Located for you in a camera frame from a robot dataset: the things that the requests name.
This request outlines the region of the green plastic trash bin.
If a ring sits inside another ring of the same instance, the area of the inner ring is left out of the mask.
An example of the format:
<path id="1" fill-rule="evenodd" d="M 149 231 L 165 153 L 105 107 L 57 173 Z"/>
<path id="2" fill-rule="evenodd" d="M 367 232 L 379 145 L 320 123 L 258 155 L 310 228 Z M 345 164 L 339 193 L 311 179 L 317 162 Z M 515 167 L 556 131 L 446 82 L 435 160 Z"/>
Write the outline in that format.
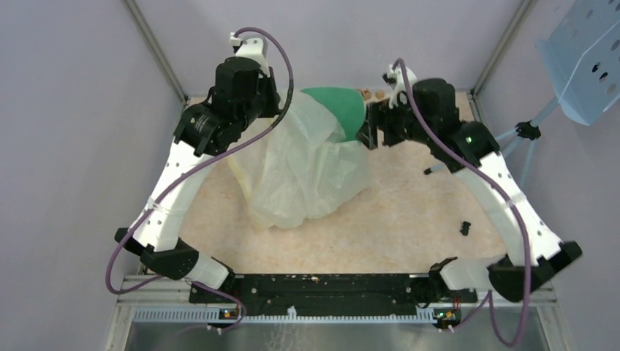
<path id="1" fill-rule="evenodd" d="M 340 123 L 346 141 L 356 141 L 356 133 L 366 117 L 362 94 L 353 88 L 333 86 L 311 87 L 301 90 L 328 109 Z"/>

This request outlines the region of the translucent yellow trash bag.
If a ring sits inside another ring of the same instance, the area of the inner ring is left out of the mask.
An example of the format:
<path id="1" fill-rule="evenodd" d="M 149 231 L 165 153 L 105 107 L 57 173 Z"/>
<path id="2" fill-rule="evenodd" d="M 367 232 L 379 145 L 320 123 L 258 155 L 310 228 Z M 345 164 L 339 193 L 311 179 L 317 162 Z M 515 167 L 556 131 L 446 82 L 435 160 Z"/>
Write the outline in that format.
<path id="1" fill-rule="evenodd" d="M 295 91 L 284 120 L 227 158 L 257 229 L 291 229 L 333 213 L 371 186 L 366 149 L 336 117 Z"/>

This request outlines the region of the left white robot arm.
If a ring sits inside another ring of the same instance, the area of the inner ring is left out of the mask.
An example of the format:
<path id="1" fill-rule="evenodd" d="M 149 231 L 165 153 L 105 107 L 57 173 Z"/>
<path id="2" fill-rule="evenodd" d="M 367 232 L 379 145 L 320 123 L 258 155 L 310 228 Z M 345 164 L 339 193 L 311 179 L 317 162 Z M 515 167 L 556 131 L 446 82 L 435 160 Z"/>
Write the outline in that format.
<path id="1" fill-rule="evenodd" d="M 181 238 L 181 226 L 213 164 L 258 118 L 279 114 L 273 70 L 263 58 L 229 57 L 215 71 L 206 98 L 182 112 L 167 161 L 141 215 L 114 235 L 118 249 L 158 276 L 206 286 L 217 302 L 231 299 L 233 271 Z"/>

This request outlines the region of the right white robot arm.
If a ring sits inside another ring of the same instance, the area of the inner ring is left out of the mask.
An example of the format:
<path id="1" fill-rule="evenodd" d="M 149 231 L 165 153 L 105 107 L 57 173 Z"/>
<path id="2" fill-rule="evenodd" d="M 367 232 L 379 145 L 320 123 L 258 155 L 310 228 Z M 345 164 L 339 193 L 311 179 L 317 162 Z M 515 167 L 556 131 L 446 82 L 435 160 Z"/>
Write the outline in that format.
<path id="1" fill-rule="evenodd" d="M 498 257 L 449 257 L 433 265 L 428 290 L 434 299 L 473 289 L 525 301 L 581 257 L 580 246 L 560 239 L 529 203 L 486 126 L 461 119 L 451 84 L 429 78 L 406 89 L 399 78 L 385 81 L 393 92 L 367 104 L 357 139 L 368 149 L 404 141 L 427 146 L 474 195 L 506 247 Z"/>

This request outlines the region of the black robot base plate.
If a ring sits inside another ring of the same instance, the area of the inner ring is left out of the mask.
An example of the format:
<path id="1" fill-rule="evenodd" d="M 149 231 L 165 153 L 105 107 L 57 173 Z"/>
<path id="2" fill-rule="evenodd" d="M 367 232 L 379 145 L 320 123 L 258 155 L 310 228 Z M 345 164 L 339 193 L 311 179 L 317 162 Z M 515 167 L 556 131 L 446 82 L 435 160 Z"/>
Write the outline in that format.
<path id="1" fill-rule="evenodd" d="M 475 303 L 473 290 L 452 291 L 426 273 L 238 274 L 222 292 L 244 304 L 250 317 L 414 315 L 434 303 Z"/>

